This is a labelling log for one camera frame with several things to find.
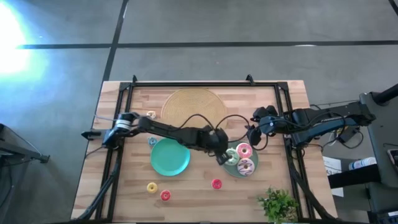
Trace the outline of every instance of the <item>yellow donut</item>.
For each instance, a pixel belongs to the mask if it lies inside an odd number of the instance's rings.
[[[149,183],[147,186],[147,191],[151,194],[156,193],[157,191],[157,185],[153,182]]]

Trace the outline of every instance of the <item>pink donut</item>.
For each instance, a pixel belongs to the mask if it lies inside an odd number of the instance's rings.
[[[253,150],[248,143],[241,143],[238,144],[238,146],[236,147],[236,152],[238,153],[240,158],[250,158]]]
[[[249,176],[251,175],[256,168],[254,167],[254,163],[251,159],[244,158],[238,162],[238,172],[241,175]]]

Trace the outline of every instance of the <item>plastic bottle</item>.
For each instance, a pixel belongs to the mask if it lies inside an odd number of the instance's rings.
[[[348,165],[349,170],[358,169],[365,166],[370,166],[372,164],[377,164],[375,157],[368,157],[365,159],[361,159],[355,162],[352,162]]]

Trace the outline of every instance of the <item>sprinkled donut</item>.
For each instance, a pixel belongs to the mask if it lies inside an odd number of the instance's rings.
[[[248,143],[241,143],[236,147],[236,152],[240,158],[250,158],[253,150]]]
[[[229,159],[225,162],[226,165],[233,166],[239,162],[239,155],[235,149],[227,149],[226,153],[229,156]]]
[[[254,172],[254,163],[251,159],[244,158],[238,162],[238,171],[240,174],[249,176]]]

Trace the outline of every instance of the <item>plate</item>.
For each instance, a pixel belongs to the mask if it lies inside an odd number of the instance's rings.
[[[150,153],[150,164],[160,175],[178,175],[187,168],[190,151],[173,139],[162,139]]]
[[[229,143],[229,144],[228,144],[228,149],[229,149],[229,148],[234,148],[234,149],[236,149],[236,146],[238,146],[238,144],[241,144],[241,143],[245,143],[245,142],[238,141],[238,142]],[[251,159],[251,160],[253,161],[253,163],[254,163],[254,172],[255,172],[255,171],[257,170],[257,166],[258,166],[258,164],[259,164],[259,157],[258,157],[258,155],[257,155],[257,151],[256,151],[256,150],[253,149],[253,155],[251,155],[251,157],[250,157],[249,159]],[[235,165],[235,166],[228,166],[228,165],[225,165],[225,164],[224,164],[223,167],[224,167],[224,170],[225,170],[227,173],[231,174],[231,175],[234,176],[234,177],[239,177],[239,178],[250,177],[250,175],[249,175],[249,176],[245,176],[245,175],[240,174],[239,171],[238,171],[237,165]]]

